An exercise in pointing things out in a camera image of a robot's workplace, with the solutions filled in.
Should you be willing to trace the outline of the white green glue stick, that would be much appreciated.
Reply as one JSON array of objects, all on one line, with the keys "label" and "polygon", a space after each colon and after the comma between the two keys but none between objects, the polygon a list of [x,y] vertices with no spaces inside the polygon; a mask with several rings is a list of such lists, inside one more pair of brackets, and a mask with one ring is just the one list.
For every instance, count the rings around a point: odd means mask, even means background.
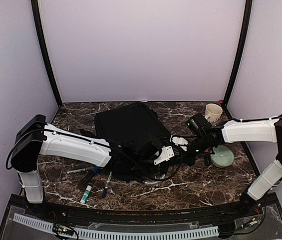
[{"label": "white green glue stick", "polygon": [[85,191],[84,191],[84,194],[83,194],[81,200],[80,200],[80,203],[81,203],[81,204],[85,204],[85,203],[86,203],[86,201],[87,201],[87,199],[88,199],[88,197],[89,197],[89,194],[90,194],[91,190],[92,190],[92,186],[88,185],[88,186],[86,187]]}]

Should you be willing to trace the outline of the black marker pink cap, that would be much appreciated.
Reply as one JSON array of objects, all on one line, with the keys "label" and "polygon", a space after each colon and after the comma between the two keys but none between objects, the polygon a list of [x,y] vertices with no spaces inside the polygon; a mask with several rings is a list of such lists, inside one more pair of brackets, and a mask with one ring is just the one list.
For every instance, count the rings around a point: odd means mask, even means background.
[{"label": "black marker pink cap", "polygon": [[210,165],[212,164],[211,158],[210,158],[211,153],[212,153],[212,152],[211,152],[210,149],[207,149],[207,150],[205,150],[205,152],[204,152],[205,166],[210,166]]}]

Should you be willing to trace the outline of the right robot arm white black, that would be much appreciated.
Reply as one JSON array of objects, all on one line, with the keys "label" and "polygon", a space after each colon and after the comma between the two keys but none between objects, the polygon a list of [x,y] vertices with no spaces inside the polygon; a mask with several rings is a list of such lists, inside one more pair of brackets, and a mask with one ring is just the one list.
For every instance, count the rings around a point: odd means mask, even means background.
[{"label": "right robot arm white black", "polygon": [[263,167],[263,172],[250,184],[236,205],[236,213],[246,217],[255,209],[255,202],[282,180],[282,113],[259,119],[236,119],[212,124],[197,113],[186,122],[195,139],[186,147],[196,156],[205,150],[224,144],[246,143],[248,146],[273,146],[273,160]]}]

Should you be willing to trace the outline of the white pen blue cap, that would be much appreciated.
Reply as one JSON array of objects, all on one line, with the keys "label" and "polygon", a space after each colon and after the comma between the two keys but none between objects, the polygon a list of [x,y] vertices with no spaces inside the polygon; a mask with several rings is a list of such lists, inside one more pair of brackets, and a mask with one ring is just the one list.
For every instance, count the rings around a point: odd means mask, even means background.
[{"label": "white pen blue cap", "polygon": [[103,189],[103,193],[102,193],[102,197],[105,198],[107,195],[107,191],[108,191],[108,187],[109,187],[109,183],[111,181],[112,178],[112,172],[109,173],[108,179],[106,181],[105,187]]}]

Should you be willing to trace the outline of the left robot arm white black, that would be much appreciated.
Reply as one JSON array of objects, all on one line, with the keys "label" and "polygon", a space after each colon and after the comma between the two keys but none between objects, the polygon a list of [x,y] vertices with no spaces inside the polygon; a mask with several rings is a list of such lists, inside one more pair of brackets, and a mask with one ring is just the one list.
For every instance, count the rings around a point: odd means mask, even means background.
[{"label": "left robot arm white black", "polygon": [[51,206],[44,201],[37,159],[42,156],[57,156],[105,168],[118,164],[120,171],[137,170],[146,176],[155,166],[169,160],[171,147],[164,147],[153,136],[141,145],[123,145],[103,138],[92,138],[61,130],[45,121],[45,116],[33,117],[16,135],[10,150],[6,169],[15,169],[25,190],[32,210],[41,218],[51,214]]}]

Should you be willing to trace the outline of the black student backpack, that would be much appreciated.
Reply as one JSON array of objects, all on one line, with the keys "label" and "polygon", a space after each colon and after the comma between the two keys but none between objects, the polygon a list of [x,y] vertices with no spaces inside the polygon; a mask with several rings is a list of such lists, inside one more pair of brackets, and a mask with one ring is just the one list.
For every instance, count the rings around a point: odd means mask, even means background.
[{"label": "black student backpack", "polygon": [[[80,129],[80,134],[84,137],[105,139],[109,141],[110,146],[114,149],[114,157],[110,160],[106,169],[115,176],[115,159],[127,158],[137,160],[133,153],[133,140],[144,133],[156,136],[163,146],[172,146],[176,156],[169,161],[156,165],[160,170],[165,170],[183,163],[183,154],[181,148],[170,143],[169,130],[159,120],[157,114],[147,107],[144,103],[132,103],[113,110],[98,113],[94,118],[96,133]],[[143,183],[145,180],[121,180],[125,182],[137,181]]]}]

